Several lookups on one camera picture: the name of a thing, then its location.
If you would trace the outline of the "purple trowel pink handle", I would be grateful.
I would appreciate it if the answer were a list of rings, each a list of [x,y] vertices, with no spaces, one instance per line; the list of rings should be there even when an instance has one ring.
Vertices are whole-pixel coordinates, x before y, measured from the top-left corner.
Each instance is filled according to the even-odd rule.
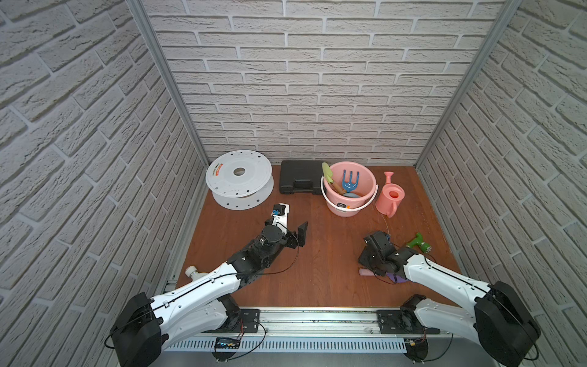
[[[386,275],[376,275],[376,273],[369,269],[359,269],[359,274],[364,277],[375,277],[379,281],[383,281],[386,284],[402,284],[408,282],[407,279],[404,279],[398,275],[391,273],[387,273]]]

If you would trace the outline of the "pink watering can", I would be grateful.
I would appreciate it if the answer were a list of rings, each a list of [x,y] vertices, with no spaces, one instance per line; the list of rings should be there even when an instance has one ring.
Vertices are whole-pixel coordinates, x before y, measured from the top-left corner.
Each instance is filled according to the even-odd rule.
[[[391,182],[393,175],[394,173],[392,171],[385,171],[385,185],[382,187],[382,191],[375,204],[377,211],[388,218],[396,214],[402,200],[405,198],[404,189]]]

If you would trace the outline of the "green trowel wooden handle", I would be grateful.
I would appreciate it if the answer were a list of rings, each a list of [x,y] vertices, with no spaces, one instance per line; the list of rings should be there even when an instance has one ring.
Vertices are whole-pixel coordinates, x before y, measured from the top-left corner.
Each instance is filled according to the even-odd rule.
[[[330,166],[326,162],[322,163],[322,170],[323,170],[323,175],[324,175],[325,179],[327,180],[328,184],[331,186],[331,188],[333,188],[334,191],[337,192],[337,194],[344,195],[346,193],[346,191],[342,188],[342,186],[340,184],[338,184],[337,182],[335,182],[335,180],[333,180],[332,169],[330,168]]]

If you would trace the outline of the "blue rake yellow handle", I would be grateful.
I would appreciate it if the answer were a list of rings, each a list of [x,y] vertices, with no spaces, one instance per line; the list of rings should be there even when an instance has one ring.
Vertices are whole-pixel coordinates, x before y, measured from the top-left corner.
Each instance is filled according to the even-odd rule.
[[[360,174],[354,175],[353,171],[343,171],[342,188],[347,194],[353,193],[359,186]]]

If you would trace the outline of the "pink plastic bucket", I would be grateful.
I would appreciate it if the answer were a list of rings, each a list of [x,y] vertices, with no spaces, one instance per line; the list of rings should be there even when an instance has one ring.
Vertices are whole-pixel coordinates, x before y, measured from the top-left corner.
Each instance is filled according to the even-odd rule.
[[[354,175],[360,174],[359,186],[353,192],[361,195],[359,198],[344,197],[337,194],[322,176],[322,196],[328,209],[339,217],[354,217],[361,210],[374,202],[378,185],[374,174],[365,166],[352,161],[341,161],[330,165],[333,172],[333,180],[342,186],[343,171],[353,171]]]

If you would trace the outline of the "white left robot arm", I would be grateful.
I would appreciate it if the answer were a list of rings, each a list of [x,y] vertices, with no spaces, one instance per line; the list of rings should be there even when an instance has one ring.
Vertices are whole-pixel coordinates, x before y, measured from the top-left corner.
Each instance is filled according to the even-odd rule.
[[[234,327],[240,309],[232,293],[269,276],[283,249],[305,245],[308,224],[292,232],[267,225],[218,268],[174,291],[127,301],[104,341],[121,366],[149,366],[171,345],[198,333]]]

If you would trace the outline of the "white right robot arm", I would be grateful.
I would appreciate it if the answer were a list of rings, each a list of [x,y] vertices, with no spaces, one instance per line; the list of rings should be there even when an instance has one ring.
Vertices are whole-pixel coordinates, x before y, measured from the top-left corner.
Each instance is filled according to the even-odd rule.
[[[396,247],[382,231],[368,235],[364,242],[359,264],[376,278],[401,278],[451,300],[440,304],[413,295],[401,306],[401,328],[421,334],[422,343],[428,330],[438,329],[477,343],[503,366],[519,366],[530,359],[541,329],[512,286],[461,275],[414,249]]]

